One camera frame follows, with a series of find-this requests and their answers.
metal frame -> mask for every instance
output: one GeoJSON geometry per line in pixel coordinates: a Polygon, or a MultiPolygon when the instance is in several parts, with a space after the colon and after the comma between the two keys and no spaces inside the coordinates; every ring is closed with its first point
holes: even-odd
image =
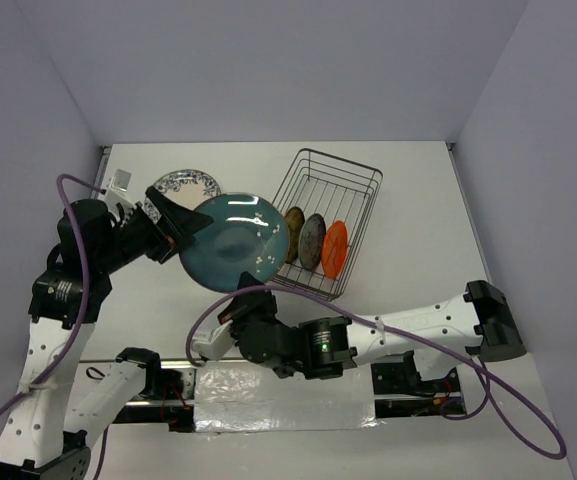
{"type": "Polygon", "coordinates": [[[300,207],[306,218],[319,213],[327,227],[342,220],[349,232],[348,253],[340,276],[334,280],[323,274],[321,266],[309,272],[295,260],[284,265],[273,281],[326,300],[341,296],[357,260],[382,180],[379,169],[310,148],[299,150],[272,203],[284,214],[293,206],[300,207]]]}

rack wire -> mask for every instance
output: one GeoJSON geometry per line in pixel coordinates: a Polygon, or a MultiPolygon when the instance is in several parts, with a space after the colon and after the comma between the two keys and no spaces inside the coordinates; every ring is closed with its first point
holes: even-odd
{"type": "Polygon", "coordinates": [[[382,180],[383,173],[376,168],[309,148],[299,150],[272,203],[284,215],[293,206],[301,208],[306,219],[319,213],[326,228],[337,220],[343,221],[348,230],[348,252],[335,279],[326,277],[321,265],[310,272],[295,260],[283,265],[273,281],[326,300],[341,296],[361,249],[382,180]]]}

dish rack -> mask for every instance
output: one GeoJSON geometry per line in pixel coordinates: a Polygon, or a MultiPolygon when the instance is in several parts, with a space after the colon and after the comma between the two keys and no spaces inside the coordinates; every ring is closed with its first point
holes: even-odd
{"type": "Polygon", "coordinates": [[[321,264],[309,272],[297,259],[285,264],[273,281],[329,301],[341,296],[361,249],[382,180],[383,173],[376,168],[309,148],[299,150],[272,203],[283,215],[293,206],[301,208],[306,219],[319,213],[326,228],[337,220],[343,221],[348,230],[348,252],[335,279],[324,275],[321,264]]]}

plate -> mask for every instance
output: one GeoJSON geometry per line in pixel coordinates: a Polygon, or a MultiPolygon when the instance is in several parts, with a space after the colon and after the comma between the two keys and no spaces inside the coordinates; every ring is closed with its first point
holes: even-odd
{"type": "Polygon", "coordinates": [[[304,270],[314,271],[321,261],[321,248],[326,235],[326,222],[324,217],[313,213],[299,235],[299,262],[304,270]]]}
{"type": "Polygon", "coordinates": [[[288,254],[286,255],[286,263],[292,263],[297,260],[297,252],[299,251],[299,234],[301,228],[304,226],[306,217],[299,207],[291,207],[284,215],[286,225],[290,231],[290,246],[288,247],[288,254]]]}
{"type": "Polygon", "coordinates": [[[247,193],[228,193],[204,201],[195,211],[214,220],[179,255],[198,284],[227,293],[237,290],[243,272],[264,283],[277,274],[288,253],[290,234],[284,217],[269,202],[247,193]]]}
{"type": "MultiPolygon", "coordinates": [[[[197,208],[206,198],[221,194],[221,189],[214,178],[207,173],[192,169],[167,173],[153,183],[153,186],[169,200],[190,210],[197,208]]],[[[148,198],[144,201],[144,212],[155,223],[161,218],[159,211],[148,198]]]]}
{"type": "Polygon", "coordinates": [[[344,222],[337,220],[328,229],[321,249],[321,266],[326,277],[337,278],[344,268],[347,253],[348,230],[344,222]]]}

white plate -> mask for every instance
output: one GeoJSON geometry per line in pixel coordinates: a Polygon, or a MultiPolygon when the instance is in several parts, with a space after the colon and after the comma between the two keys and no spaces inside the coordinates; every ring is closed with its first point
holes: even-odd
{"type": "MultiPolygon", "coordinates": [[[[197,208],[204,200],[221,194],[221,189],[214,178],[207,173],[191,169],[167,173],[153,183],[153,187],[177,205],[190,210],[197,208]]],[[[159,221],[161,215],[148,198],[144,201],[144,211],[153,222],[159,221]]]]}

